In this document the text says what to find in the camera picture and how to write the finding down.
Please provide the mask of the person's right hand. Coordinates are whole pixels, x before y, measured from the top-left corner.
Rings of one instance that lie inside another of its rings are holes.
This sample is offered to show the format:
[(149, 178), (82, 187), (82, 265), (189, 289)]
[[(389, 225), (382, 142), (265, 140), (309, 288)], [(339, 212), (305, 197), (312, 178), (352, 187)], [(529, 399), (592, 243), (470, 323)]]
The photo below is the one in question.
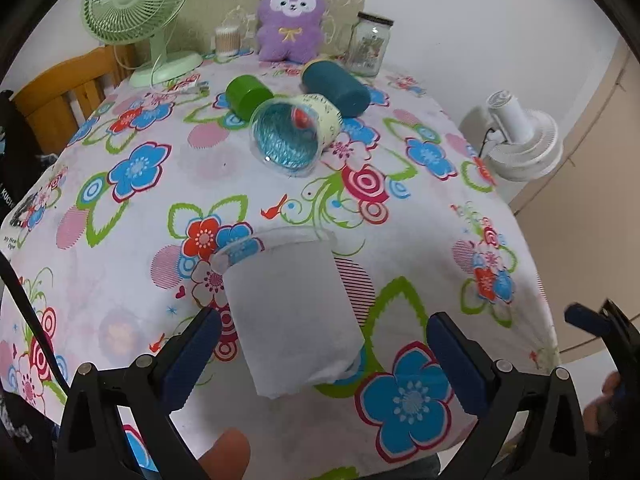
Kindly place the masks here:
[(582, 421), (587, 434), (604, 434), (616, 423), (612, 401), (619, 385), (620, 373), (609, 374), (602, 385), (601, 395), (584, 408)]

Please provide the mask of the person's left hand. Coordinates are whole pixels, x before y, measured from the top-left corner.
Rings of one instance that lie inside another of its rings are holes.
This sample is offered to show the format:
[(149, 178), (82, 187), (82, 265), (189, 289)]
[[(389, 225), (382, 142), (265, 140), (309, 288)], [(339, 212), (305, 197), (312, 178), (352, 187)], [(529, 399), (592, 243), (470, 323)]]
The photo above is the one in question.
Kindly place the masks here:
[(242, 480), (250, 463), (250, 442), (240, 430), (229, 428), (198, 463), (209, 479)]

